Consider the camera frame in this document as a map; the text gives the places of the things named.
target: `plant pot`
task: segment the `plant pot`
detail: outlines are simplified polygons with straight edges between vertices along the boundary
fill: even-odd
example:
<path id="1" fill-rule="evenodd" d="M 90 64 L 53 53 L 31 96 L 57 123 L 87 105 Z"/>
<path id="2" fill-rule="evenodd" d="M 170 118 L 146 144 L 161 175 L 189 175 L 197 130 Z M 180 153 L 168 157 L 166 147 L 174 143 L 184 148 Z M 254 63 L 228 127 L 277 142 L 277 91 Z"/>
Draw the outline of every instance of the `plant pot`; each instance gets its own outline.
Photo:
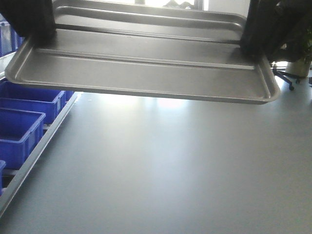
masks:
<path id="1" fill-rule="evenodd" d="M 307 77 L 309 74 L 310 66 L 311 61 L 305 62 L 304 58 L 302 58 L 297 62 L 289 62 L 286 67 L 286 72 L 300 77 Z"/>

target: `potted plant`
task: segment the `potted plant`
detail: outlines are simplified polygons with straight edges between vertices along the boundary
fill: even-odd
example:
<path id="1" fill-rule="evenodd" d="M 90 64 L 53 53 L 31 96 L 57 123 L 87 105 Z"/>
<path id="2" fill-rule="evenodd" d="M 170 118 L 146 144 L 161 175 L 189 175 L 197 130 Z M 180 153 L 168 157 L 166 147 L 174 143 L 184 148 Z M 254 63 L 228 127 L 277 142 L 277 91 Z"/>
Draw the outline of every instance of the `potted plant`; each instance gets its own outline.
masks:
<path id="1" fill-rule="evenodd" d="M 300 77 L 307 77 L 312 61 L 312 26 L 307 30 L 307 33 L 302 37 L 301 48 L 303 57 L 296 62 L 289 62 L 286 67 L 286 72 Z"/>

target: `plastic storage bin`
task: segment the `plastic storage bin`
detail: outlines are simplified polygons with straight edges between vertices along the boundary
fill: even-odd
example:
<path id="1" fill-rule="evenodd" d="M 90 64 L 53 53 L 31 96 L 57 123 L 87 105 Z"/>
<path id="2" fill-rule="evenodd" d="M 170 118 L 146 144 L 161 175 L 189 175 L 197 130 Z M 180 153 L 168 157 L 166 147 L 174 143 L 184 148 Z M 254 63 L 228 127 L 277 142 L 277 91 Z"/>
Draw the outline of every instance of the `plastic storage bin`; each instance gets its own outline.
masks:
<path id="1" fill-rule="evenodd" d="M 73 94 L 74 94 L 74 91 L 65 91 L 66 101 L 68 101 L 72 97 Z"/>
<path id="2" fill-rule="evenodd" d="M 51 124 L 65 106 L 65 91 L 26 88 L 9 81 L 0 83 L 0 108 L 10 108 L 46 114 L 45 124 Z"/>
<path id="3" fill-rule="evenodd" d="M 5 167 L 5 161 L 0 160 L 0 196 L 2 195 L 2 170 Z"/>
<path id="4" fill-rule="evenodd" d="M 19 169 L 43 135 L 44 113 L 0 108 L 0 160 Z"/>
<path id="5" fill-rule="evenodd" d="M 12 51 L 17 51 L 19 48 L 19 43 L 18 43 L 18 34 L 15 32 L 13 28 L 11 28 L 11 43 L 12 43 Z"/>
<path id="6" fill-rule="evenodd" d="M 11 41 L 11 26 L 8 22 L 0 22 L 0 56 L 5 56 L 13 51 Z"/>

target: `stainless steel tray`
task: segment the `stainless steel tray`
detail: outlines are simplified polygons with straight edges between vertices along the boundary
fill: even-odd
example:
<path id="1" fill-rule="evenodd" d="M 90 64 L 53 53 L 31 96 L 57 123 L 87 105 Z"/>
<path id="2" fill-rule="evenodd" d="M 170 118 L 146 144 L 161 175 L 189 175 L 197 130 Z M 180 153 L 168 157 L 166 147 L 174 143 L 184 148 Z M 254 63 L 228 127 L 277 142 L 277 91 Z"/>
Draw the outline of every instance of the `stainless steel tray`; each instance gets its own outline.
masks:
<path id="1" fill-rule="evenodd" d="M 56 0 L 57 34 L 28 39 L 6 69 L 15 83 L 165 98 L 266 103 L 279 88 L 266 58 L 245 58 L 238 15 Z"/>

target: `white wall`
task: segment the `white wall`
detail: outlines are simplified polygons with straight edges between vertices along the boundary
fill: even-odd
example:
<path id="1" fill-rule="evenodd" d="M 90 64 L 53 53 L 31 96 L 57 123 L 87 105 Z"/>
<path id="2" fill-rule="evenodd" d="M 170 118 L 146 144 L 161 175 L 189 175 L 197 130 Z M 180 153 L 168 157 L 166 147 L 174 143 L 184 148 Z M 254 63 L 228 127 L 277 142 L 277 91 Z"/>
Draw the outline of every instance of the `white wall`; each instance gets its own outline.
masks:
<path id="1" fill-rule="evenodd" d="M 209 11 L 247 16 L 250 0 L 209 0 Z"/>

